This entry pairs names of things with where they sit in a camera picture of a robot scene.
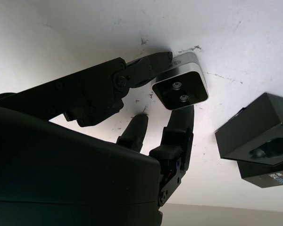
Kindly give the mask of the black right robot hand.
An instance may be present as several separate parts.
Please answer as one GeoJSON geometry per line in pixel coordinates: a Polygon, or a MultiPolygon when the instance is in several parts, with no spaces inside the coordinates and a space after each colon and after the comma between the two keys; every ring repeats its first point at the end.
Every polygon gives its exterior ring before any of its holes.
{"type": "Polygon", "coordinates": [[[81,127],[118,113],[130,89],[172,62],[159,52],[116,58],[19,93],[0,94],[0,226],[159,226],[189,168],[194,108],[173,110],[161,144],[141,154],[148,116],[134,116],[115,143],[81,127]]]}

